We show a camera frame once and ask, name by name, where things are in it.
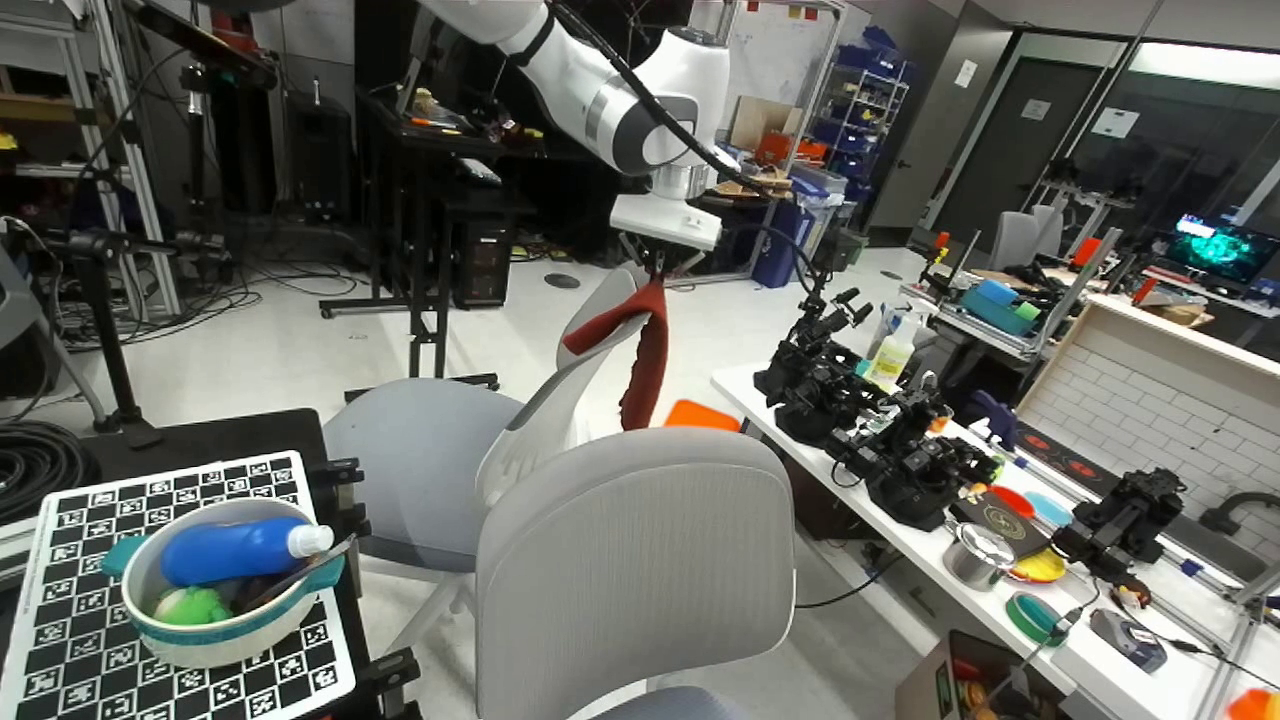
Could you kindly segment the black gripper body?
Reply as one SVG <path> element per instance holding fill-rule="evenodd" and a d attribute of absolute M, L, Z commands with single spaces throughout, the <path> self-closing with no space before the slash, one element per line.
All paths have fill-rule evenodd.
<path fill-rule="evenodd" d="M 704 262 L 701 249 L 660 243 L 660 241 L 631 241 L 629 257 L 646 269 L 648 281 L 688 278 Z"/>

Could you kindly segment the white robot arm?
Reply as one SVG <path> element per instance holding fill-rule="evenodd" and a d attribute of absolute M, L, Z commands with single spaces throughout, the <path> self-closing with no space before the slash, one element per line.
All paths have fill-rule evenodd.
<path fill-rule="evenodd" d="M 497 48 L 536 88 L 550 121 L 605 161 L 641 176 L 620 194 L 609 229 L 648 278 L 704 262 L 723 221 L 696 209 L 731 161 L 718 150 L 728 103 L 731 52 L 692 28 L 665 28 L 629 66 L 596 28 L 555 0 L 419 0 L 452 32 Z"/>

